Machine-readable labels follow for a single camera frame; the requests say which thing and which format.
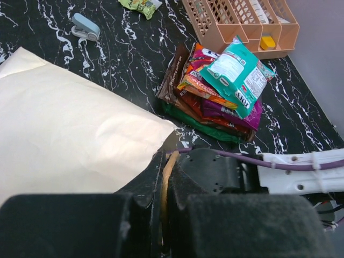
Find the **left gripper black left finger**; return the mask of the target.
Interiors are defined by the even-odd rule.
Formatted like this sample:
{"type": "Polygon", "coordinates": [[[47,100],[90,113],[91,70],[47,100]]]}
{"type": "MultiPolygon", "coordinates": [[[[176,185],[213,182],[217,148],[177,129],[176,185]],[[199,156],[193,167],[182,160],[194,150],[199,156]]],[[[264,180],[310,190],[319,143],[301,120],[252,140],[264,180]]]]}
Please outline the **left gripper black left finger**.
{"type": "Polygon", "coordinates": [[[160,257],[165,152],[114,193],[26,194],[1,206],[1,257],[160,257]]]}

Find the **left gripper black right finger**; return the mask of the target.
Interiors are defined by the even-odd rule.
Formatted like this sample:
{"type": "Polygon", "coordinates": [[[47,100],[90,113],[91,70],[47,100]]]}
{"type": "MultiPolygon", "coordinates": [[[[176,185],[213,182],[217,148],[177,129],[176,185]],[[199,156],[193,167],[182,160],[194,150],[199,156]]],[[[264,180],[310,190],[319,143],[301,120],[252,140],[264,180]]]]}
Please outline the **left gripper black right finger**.
{"type": "Polygon", "coordinates": [[[303,197],[207,193],[178,165],[163,170],[162,235],[172,257],[335,257],[303,197]]]}

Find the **green chips bag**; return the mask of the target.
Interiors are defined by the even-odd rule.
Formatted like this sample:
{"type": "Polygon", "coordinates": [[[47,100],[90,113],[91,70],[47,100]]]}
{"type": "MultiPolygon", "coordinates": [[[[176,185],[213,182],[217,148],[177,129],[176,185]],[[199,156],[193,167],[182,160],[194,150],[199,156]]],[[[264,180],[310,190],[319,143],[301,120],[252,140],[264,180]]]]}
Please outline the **green chips bag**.
{"type": "Polygon", "coordinates": [[[201,124],[200,122],[198,122],[197,120],[195,120],[188,114],[184,113],[182,110],[178,109],[174,105],[167,104],[166,102],[162,102],[162,108],[166,114],[169,114],[170,116],[174,117],[180,122],[183,122],[186,125],[191,126],[192,128],[210,137],[213,137],[219,141],[233,142],[235,144],[239,144],[241,142],[241,139],[237,136],[228,134],[220,129],[217,129],[211,126],[201,124]]]}

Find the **brown paper bag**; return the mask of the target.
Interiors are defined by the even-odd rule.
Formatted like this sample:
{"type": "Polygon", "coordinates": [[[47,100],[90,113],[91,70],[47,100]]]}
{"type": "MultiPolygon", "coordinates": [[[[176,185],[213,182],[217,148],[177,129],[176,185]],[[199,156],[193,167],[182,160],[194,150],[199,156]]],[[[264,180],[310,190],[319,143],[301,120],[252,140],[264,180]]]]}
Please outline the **brown paper bag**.
{"type": "Polygon", "coordinates": [[[1,64],[1,202],[116,192],[176,125],[32,52],[1,64]]]}

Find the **purple snack packet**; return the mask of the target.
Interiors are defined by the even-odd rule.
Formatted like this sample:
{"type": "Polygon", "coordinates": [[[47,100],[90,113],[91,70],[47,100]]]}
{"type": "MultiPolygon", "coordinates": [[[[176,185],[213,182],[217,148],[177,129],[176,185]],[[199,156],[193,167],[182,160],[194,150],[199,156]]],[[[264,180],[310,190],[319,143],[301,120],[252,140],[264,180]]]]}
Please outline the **purple snack packet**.
{"type": "Polygon", "coordinates": [[[259,98],[254,104],[249,116],[244,119],[241,119],[235,110],[206,99],[202,99],[201,109],[203,115],[206,117],[222,117],[227,121],[244,126],[248,129],[254,130],[255,132],[259,129],[261,114],[263,112],[261,98],[259,98]]]}

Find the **red Doritos chips bag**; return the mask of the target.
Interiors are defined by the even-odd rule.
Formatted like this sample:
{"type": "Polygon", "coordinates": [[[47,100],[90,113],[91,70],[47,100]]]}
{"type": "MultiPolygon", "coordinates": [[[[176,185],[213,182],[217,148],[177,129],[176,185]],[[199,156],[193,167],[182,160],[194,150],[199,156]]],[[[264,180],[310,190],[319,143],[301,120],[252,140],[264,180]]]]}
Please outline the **red Doritos chips bag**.
{"type": "Polygon", "coordinates": [[[251,141],[255,136],[256,132],[254,130],[248,129],[244,126],[234,124],[230,121],[225,120],[222,117],[206,117],[202,113],[201,109],[201,97],[198,97],[186,90],[176,90],[178,97],[181,97],[202,119],[207,122],[207,126],[211,126],[220,129],[228,134],[239,137],[244,141],[251,141]]]}

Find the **red brown snack box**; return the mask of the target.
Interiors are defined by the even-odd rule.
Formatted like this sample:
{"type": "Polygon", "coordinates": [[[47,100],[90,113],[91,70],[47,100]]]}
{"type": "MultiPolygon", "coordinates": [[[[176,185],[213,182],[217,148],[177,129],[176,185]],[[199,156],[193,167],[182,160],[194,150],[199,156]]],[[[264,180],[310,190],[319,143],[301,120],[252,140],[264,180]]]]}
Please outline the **red brown snack box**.
{"type": "Polygon", "coordinates": [[[188,60],[189,54],[190,52],[184,43],[177,46],[156,97],[162,100],[162,107],[166,114],[187,124],[192,124],[196,121],[199,124],[206,125],[207,122],[183,101],[181,97],[178,97],[176,91],[184,75],[184,65],[188,60]]]}

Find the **colourful candy packet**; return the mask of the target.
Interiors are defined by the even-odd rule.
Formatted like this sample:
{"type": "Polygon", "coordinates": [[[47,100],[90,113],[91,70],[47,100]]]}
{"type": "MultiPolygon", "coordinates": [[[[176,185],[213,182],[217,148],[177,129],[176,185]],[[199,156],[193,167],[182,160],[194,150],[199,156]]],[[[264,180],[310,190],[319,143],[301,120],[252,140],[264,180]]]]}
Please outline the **colourful candy packet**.
{"type": "Polygon", "coordinates": [[[194,43],[185,64],[186,72],[177,89],[186,90],[198,97],[236,110],[238,106],[233,102],[223,99],[200,74],[200,71],[211,64],[218,56],[218,53],[204,48],[199,43],[194,43]]]}

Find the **teal Fox's candy packet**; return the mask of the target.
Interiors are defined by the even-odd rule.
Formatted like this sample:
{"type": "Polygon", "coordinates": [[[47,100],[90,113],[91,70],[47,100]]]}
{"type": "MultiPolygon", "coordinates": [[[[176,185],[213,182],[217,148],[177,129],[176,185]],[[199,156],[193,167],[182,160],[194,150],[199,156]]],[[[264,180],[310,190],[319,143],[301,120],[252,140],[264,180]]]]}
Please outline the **teal Fox's candy packet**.
{"type": "Polygon", "coordinates": [[[250,115],[266,85],[276,76],[238,36],[200,74],[223,99],[237,105],[235,111],[241,119],[250,115]]]}

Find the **light green snack packet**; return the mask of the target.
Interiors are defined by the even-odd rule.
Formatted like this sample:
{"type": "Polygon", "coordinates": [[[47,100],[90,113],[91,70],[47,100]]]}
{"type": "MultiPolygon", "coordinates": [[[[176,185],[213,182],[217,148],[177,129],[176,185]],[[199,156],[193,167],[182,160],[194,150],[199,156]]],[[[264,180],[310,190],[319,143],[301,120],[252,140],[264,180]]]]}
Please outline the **light green snack packet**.
{"type": "Polygon", "coordinates": [[[150,20],[162,5],[162,2],[158,0],[119,0],[118,2],[124,8],[143,14],[147,20],[150,20]]]}

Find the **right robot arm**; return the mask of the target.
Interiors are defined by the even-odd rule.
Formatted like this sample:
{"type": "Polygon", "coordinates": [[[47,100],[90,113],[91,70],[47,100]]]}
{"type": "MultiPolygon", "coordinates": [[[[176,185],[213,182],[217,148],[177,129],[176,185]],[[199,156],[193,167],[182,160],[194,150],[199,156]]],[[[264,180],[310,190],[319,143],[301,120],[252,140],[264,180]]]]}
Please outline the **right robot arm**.
{"type": "Polygon", "coordinates": [[[207,192],[303,196],[325,230],[343,224],[343,149],[250,155],[191,147],[179,153],[181,168],[207,192]]]}

